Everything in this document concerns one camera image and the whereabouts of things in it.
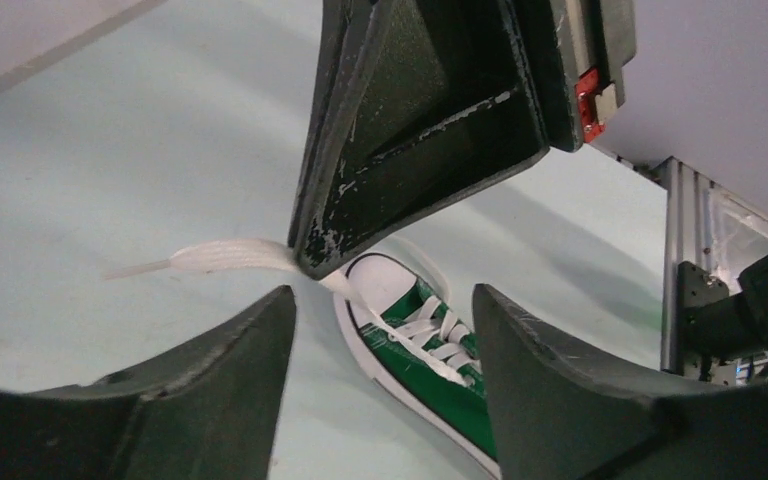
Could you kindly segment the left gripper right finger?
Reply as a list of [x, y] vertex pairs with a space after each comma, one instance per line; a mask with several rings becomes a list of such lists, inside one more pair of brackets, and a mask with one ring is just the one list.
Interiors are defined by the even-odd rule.
[[479, 284], [473, 318], [506, 479], [768, 479], [768, 381], [715, 386], [605, 352]]

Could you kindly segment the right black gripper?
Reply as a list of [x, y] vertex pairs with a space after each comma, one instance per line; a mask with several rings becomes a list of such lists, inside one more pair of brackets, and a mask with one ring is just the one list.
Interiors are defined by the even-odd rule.
[[288, 243], [321, 279], [625, 103], [632, 0], [326, 1]]

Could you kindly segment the white shoelace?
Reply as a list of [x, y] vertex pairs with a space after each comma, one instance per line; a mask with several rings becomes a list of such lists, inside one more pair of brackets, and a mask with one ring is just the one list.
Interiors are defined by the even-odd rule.
[[[208, 273], [255, 268], [298, 274], [302, 272], [294, 260], [292, 249], [289, 247], [272, 240], [237, 238], [184, 247], [167, 259], [110, 271], [104, 273], [102, 278], [105, 280], [120, 279], [165, 269]], [[319, 284], [366, 311], [376, 327], [391, 335], [436, 374], [457, 385], [467, 385], [464, 376], [458, 373], [456, 368], [435, 358], [432, 354], [413, 344], [407, 336], [389, 326], [382, 319], [380, 313], [372, 308], [350, 284], [345, 274], [336, 271], [321, 279]]]

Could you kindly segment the green canvas sneaker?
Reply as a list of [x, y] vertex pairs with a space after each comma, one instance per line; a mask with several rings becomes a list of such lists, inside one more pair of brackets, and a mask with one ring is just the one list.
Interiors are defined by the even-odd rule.
[[477, 341], [447, 292], [384, 253], [342, 273], [354, 296], [335, 294], [335, 313], [359, 367], [500, 478]]

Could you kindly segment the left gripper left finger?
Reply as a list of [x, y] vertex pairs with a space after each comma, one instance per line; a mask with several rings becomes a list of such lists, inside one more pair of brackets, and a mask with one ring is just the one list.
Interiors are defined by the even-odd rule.
[[0, 479], [264, 479], [296, 328], [280, 286], [87, 385], [0, 390]]

